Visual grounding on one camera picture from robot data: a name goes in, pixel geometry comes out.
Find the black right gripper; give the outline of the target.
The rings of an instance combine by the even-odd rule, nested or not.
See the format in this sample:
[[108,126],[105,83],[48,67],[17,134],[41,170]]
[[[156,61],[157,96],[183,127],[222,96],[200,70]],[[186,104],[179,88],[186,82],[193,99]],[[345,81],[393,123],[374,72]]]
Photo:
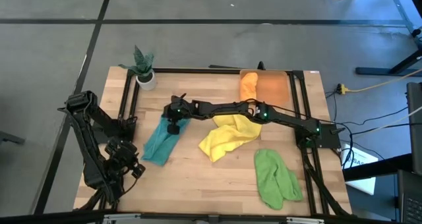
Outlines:
[[194,114],[192,103],[184,100],[187,94],[184,93],[180,97],[171,97],[171,101],[164,107],[163,117],[168,119],[167,132],[172,135],[180,133],[180,126],[177,124],[181,119],[190,119]]

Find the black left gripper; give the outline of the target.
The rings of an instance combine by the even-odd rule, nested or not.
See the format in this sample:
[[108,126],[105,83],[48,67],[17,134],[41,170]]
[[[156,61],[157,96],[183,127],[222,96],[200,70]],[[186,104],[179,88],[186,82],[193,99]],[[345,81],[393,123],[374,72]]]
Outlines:
[[145,166],[137,163],[137,148],[130,141],[112,138],[107,142],[105,151],[112,162],[122,167],[132,167],[131,175],[136,179],[139,179],[146,170]]

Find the teal microfiber towel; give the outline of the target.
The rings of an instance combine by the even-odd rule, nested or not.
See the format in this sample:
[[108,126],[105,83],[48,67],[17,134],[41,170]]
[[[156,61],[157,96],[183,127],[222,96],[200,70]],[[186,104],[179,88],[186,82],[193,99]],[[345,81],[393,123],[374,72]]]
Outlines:
[[170,122],[165,117],[161,117],[158,126],[144,145],[141,159],[161,167],[164,166],[190,121],[190,119],[181,119],[177,122],[177,126],[180,128],[179,134],[170,134],[167,131]]

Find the yellow microfiber towel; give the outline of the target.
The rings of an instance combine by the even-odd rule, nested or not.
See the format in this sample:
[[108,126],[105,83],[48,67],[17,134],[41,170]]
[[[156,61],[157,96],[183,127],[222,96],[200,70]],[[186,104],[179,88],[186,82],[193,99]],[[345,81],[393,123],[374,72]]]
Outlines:
[[247,142],[260,136],[262,125],[243,115],[220,115],[213,118],[217,128],[211,130],[198,147],[211,162],[216,162]]

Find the orange microfiber towel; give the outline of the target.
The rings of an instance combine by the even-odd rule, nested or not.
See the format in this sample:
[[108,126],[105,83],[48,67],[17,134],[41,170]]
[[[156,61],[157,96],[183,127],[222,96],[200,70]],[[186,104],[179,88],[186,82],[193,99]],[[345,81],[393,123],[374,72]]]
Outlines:
[[240,100],[256,99],[256,85],[258,82],[258,74],[248,72],[240,81]]

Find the orange plastic basket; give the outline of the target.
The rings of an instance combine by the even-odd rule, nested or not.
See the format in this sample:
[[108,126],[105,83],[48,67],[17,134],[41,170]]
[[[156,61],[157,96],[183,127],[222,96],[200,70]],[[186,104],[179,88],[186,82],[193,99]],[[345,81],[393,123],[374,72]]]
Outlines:
[[285,107],[290,104],[289,76],[276,70],[241,70],[240,81],[248,73],[258,74],[256,99],[270,105]]

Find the green microfiber towel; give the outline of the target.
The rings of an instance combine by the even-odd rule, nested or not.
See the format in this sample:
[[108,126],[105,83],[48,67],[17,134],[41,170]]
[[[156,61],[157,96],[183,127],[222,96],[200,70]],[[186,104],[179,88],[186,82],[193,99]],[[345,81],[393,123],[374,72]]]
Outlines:
[[289,170],[279,153],[261,149],[255,153],[256,185],[260,199],[271,209],[281,210],[284,201],[302,201],[303,193],[295,173]]

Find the white plant pot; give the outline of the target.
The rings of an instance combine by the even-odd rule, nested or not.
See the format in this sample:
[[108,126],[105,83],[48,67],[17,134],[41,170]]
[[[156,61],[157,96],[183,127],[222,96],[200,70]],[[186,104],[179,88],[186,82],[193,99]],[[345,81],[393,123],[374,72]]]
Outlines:
[[156,74],[153,70],[150,71],[146,76],[136,76],[136,81],[143,90],[148,91],[153,90],[157,85]]

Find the green artificial plant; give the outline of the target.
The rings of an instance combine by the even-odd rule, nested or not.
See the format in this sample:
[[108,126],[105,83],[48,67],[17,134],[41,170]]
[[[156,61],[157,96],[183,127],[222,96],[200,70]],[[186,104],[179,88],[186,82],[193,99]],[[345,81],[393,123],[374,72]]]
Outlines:
[[142,51],[138,48],[138,46],[135,45],[133,56],[135,60],[135,65],[127,66],[124,64],[119,64],[119,67],[121,67],[122,69],[130,70],[135,75],[138,75],[138,76],[148,75],[150,71],[152,70],[154,54],[149,52],[144,55]]

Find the black beam with silver brackets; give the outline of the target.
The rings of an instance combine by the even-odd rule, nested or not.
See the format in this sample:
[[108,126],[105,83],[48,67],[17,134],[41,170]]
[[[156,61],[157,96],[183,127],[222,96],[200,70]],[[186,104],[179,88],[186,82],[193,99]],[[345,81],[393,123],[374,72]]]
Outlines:
[[283,216],[283,215],[217,215],[217,214],[172,214],[172,213],[131,213],[113,210],[77,210],[60,213],[41,213],[0,217],[0,224],[89,224],[107,223],[135,219],[169,219],[204,221],[209,224],[219,224],[223,221],[267,221],[280,224],[422,224],[417,219],[407,219],[404,222],[363,219],[354,215]]

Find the dark floor object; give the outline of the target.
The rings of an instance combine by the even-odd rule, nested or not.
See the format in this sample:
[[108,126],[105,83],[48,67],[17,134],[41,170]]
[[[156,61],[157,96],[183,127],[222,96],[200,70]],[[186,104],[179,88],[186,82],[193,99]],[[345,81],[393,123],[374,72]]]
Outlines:
[[3,131],[0,130],[0,145],[3,142],[12,142],[12,143],[15,143],[15,144],[23,144],[25,142],[25,139],[20,138],[18,136],[14,136],[12,134],[9,134],[9,133],[6,133],[6,132],[3,132]]

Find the white printed box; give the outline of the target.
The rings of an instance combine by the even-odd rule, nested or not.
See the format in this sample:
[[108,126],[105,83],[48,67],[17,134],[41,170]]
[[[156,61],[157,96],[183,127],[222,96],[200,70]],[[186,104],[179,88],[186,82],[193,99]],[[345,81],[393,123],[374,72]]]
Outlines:
[[[367,163],[376,162],[378,161],[378,158],[370,154],[367,154],[366,152],[361,151],[355,147],[351,149],[350,145],[348,143],[345,143],[342,145],[341,161],[342,161],[342,169],[348,169],[351,167],[356,167],[356,166],[364,165]],[[353,188],[356,188],[371,196],[375,193],[375,183],[376,183],[375,177],[346,182],[347,185]]]

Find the black desk edge bar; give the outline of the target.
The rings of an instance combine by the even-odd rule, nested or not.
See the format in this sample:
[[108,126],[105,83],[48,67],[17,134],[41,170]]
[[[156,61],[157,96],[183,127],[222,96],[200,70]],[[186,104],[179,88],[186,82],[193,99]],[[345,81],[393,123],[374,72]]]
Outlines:
[[345,181],[355,181],[391,175],[397,173],[399,170],[414,172],[411,154],[399,155],[381,161],[344,169],[343,175]]

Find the black keyboard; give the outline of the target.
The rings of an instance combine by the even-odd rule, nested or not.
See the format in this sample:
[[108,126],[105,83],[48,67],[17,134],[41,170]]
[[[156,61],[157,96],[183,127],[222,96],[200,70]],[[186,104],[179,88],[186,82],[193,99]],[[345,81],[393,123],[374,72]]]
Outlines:
[[422,224],[422,176],[398,171],[398,206],[402,223]]

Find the black aluminium table frame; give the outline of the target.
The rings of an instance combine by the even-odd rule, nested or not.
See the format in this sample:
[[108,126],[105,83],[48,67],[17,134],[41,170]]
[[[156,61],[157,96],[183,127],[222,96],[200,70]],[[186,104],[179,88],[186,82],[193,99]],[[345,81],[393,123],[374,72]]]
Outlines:
[[[138,117],[134,144],[140,156],[145,142],[159,123],[163,107],[172,95],[186,93],[185,100],[230,103],[239,99],[241,70],[156,69],[158,84],[154,90],[141,90],[135,106]],[[324,89],[318,71],[305,71],[304,82],[311,115],[329,119]],[[110,67],[100,107],[117,118],[127,72]],[[141,161],[145,173],[118,204],[120,212],[153,214],[206,215],[298,215],[309,216],[308,195],[301,152],[295,144],[292,128],[264,125],[260,136],[212,163],[198,148],[200,141],[216,126],[212,120],[192,120],[180,137],[167,163],[157,166]],[[302,188],[301,202],[284,202],[282,210],[271,210],[259,198],[254,154],[259,149],[276,150],[287,167],[295,172]],[[340,160],[331,150],[318,149],[324,184],[336,201],[351,213]]]

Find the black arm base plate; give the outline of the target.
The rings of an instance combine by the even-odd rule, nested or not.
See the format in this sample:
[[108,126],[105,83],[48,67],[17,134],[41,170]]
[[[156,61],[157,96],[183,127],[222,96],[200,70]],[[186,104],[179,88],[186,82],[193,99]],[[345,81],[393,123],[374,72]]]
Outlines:
[[105,122],[94,121],[94,137],[99,144],[105,144],[111,138],[132,142],[135,135],[137,117],[111,119]]
[[300,148],[337,149],[341,147],[338,129],[330,124],[319,124],[316,128],[296,128],[295,138]]

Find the black desk leg frame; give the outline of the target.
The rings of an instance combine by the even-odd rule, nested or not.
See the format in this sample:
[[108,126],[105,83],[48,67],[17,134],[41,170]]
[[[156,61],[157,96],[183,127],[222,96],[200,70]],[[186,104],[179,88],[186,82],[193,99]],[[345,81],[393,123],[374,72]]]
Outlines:
[[416,28],[413,25],[400,0],[393,0],[393,2],[396,5],[398,12],[400,13],[402,20],[404,21],[404,26],[410,33],[411,39],[416,44],[417,49],[414,53],[400,61],[397,65],[393,66],[392,68],[356,67],[355,73],[358,75],[422,77],[422,68],[411,68],[412,66],[414,66],[414,64],[422,62],[422,26]]

